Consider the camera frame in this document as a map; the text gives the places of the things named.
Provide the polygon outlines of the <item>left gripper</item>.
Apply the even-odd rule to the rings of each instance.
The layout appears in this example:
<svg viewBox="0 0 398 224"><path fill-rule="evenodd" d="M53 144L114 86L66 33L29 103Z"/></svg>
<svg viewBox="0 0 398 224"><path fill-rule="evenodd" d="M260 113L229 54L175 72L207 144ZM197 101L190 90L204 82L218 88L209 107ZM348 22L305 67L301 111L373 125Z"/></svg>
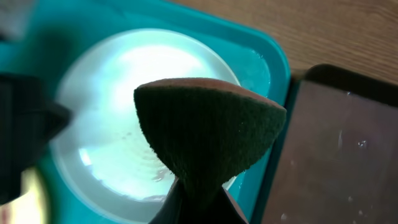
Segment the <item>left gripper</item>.
<svg viewBox="0 0 398 224"><path fill-rule="evenodd" d="M45 94L39 78L1 74L1 205L20 197L22 172L37 163L71 117Z"/></svg>

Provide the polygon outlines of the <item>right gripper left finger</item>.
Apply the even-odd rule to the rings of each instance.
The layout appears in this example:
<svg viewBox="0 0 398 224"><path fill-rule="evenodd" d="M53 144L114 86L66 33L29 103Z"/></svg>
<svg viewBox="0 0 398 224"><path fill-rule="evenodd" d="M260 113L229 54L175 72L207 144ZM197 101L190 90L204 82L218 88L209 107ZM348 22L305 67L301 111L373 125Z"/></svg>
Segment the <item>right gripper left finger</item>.
<svg viewBox="0 0 398 224"><path fill-rule="evenodd" d="M179 179L175 179L166 200L149 224L179 224L185 191Z"/></svg>

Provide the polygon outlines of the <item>light blue plate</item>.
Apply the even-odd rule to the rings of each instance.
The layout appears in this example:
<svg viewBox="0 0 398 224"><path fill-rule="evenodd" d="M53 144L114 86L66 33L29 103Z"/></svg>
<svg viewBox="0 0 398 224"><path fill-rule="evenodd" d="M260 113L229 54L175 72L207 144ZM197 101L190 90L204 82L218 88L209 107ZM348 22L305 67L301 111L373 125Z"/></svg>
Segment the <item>light blue plate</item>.
<svg viewBox="0 0 398 224"><path fill-rule="evenodd" d="M87 206L119 223L148 223L174 181L148 145L134 90L165 78L214 78L237 85L205 44L164 29L135 29L94 45L68 69L56 94L73 115L52 141L65 183Z"/></svg>

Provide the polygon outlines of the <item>green scrubbing sponge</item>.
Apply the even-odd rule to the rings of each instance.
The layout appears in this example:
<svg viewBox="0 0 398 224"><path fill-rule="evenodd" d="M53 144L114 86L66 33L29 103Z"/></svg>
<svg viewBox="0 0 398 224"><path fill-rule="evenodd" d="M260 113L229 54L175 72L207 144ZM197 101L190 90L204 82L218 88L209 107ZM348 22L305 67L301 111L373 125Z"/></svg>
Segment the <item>green scrubbing sponge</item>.
<svg viewBox="0 0 398 224"><path fill-rule="evenodd" d="M134 103L147 142L197 210L266 153L287 114L253 91L210 78L146 83L135 89Z"/></svg>

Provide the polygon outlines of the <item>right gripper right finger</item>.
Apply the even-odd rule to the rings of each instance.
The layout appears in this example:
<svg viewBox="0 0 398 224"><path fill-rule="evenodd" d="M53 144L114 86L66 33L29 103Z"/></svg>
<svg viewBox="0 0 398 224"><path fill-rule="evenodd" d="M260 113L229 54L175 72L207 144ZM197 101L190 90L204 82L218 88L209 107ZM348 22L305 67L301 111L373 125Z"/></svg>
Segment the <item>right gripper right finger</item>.
<svg viewBox="0 0 398 224"><path fill-rule="evenodd" d="M211 205L214 223L248 224L243 211L224 188L220 188Z"/></svg>

